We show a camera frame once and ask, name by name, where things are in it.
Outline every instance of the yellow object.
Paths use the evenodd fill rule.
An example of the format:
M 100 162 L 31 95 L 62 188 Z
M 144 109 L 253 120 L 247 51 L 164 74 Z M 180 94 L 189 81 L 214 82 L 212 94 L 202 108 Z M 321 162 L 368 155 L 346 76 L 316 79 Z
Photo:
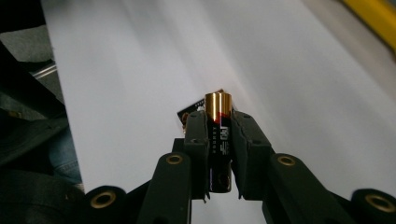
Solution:
M 396 6 L 389 0 L 344 0 L 396 51 Z

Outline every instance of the copper battery top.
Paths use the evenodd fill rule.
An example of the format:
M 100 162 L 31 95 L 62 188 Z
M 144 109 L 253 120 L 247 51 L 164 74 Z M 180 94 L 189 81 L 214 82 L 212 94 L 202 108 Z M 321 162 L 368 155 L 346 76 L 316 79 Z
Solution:
M 205 95 L 205 112 L 215 122 L 220 117 L 229 118 L 233 109 L 232 97 L 225 92 L 213 92 Z

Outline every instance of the aa battery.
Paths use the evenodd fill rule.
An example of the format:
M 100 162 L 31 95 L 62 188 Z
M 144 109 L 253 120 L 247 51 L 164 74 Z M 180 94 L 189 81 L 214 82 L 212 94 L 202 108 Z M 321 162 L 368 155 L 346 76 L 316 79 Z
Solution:
M 225 92 L 205 96 L 207 135 L 209 138 L 209 191 L 231 190 L 231 115 L 232 97 Z

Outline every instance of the white table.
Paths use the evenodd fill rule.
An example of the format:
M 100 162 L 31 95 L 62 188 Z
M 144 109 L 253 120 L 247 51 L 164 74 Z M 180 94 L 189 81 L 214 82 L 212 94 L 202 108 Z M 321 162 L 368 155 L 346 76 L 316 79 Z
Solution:
M 329 190 L 396 196 L 396 65 L 337 1 L 43 0 L 87 191 L 132 190 L 183 137 L 176 112 L 223 88 L 276 152 Z M 192 223 L 264 223 L 212 194 Z

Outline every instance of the white surface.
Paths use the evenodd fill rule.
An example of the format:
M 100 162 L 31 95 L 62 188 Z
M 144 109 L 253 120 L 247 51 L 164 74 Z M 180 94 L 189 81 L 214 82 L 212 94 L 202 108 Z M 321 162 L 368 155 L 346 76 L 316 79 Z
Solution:
M 276 152 L 299 157 L 329 190 L 346 198 L 362 188 L 396 196 L 396 66 L 390 55 L 376 58 L 385 50 L 375 51 L 382 47 L 369 32 L 356 35 L 364 27 L 339 3 L 43 6 L 86 190 L 129 191 L 150 179 L 182 137 L 176 112 L 223 88 Z M 374 54 L 361 49 L 372 43 Z M 234 187 L 207 204 L 194 202 L 192 223 L 263 223 L 261 204 L 236 194 Z

